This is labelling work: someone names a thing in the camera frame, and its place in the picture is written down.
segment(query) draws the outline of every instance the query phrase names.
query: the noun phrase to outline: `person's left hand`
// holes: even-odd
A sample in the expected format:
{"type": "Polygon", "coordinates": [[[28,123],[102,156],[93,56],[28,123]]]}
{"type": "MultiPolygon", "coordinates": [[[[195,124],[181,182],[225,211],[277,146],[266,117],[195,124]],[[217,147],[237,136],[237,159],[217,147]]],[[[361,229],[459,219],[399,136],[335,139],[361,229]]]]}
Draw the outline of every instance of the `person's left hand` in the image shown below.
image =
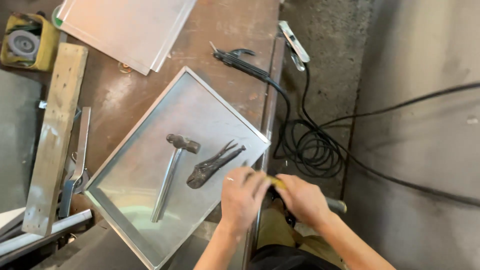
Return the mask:
{"type": "Polygon", "coordinates": [[[255,172],[250,167],[227,173],[223,180],[220,227],[236,237],[247,232],[271,184],[265,176],[264,172],[255,172]]]}

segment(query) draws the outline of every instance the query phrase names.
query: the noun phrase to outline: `hand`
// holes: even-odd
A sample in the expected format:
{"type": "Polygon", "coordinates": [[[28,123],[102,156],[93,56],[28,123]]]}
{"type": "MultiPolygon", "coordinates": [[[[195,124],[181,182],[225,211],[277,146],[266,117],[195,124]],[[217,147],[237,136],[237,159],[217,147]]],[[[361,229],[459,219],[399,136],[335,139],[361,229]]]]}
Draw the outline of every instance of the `hand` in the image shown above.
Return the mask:
{"type": "Polygon", "coordinates": [[[223,180],[222,219],[218,226],[236,237],[245,234],[270,184],[264,172],[255,172],[250,167],[229,171],[223,180]]]}
{"type": "Polygon", "coordinates": [[[287,189],[275,187],[292,214],[311,228],[320,230],[334,213],[328,208],[325,196],[317,185],[309,184],[294,175],[279,174],[287,189]]]}

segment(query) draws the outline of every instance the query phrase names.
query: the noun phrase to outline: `khaki pants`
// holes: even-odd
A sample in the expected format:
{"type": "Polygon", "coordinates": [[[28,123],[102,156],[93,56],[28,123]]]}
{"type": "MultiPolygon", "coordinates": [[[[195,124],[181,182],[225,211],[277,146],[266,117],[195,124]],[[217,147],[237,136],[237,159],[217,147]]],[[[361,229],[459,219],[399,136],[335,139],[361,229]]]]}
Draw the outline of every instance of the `khaki pants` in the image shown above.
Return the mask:
{"type": "Polygon", "coordinates": [[[347,270],[342,258],[322,237],[316,235],[302,236],[287,224],[282,213],[277,209],[269,208],[262,212],[257,248],[272,244],[298,246],[301,250],[335,264],[340,269],[347,270]]]}

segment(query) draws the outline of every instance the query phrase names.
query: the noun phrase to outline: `workbench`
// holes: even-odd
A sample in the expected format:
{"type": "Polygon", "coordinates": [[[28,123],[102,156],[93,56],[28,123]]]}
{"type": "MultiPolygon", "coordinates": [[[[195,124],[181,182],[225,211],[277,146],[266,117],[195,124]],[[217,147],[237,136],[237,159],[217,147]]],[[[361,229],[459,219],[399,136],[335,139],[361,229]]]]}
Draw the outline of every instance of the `workbench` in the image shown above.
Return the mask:
{"type": "MultiPolygon", "coordinates": [[[[256,56],[242,58],[271,72],[278,81],[285,46],[284,39],[276,37],[278,14],[279,0],[198,0],[160,71],[151,71],[148,76],[136,71],[120,72],[116,60],[69,36],[69,43],[89,50],[78,105],[92,108],[85,164],[90,174],[98,170],[184,66],[190,67],[270,138],[276,91],[217,61],[209,42],[227,51],[238,48],[255,51],[256,56]]],[[[78,129],[79,123],[75,123],[69,153],[76,150],[78,129]]],[[[265,157],[259,162],[259,168],[266,168],[265,157]]],[[[84,199],[74,196],[72,214],[83,210],[84,203],[84,199]]],[[[219,209],[217,207],[207,219],[218,222],[219,209]]],[[[255,228],[248,241],[255,241],[252,237],[255,228]]],[[[252,246],[255,245],[247,244],[247,249],[250,251],[252,246]]]]}

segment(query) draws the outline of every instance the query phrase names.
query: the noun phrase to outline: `leg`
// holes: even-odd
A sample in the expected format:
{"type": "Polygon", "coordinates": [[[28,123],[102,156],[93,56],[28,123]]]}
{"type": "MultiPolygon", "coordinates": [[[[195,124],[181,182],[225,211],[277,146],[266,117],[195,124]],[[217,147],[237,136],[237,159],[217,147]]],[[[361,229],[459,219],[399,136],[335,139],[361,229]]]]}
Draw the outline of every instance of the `leg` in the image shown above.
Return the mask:
{"type": "Polygon", "coordinates": [[[272,244],[295,247],[294,233],[285,221],[283,202],[277,198],[270,208],[262,212],[257,248],[272,244]]]}
{"type": "Polygon", "coordinates": [[[309,235],[302,238],[299,249],[305,250],[318,256],[340,269],[346,270],[347,267],[343,259],[333,250],[333,248],[321,237],[317,235],[309,235]]]}

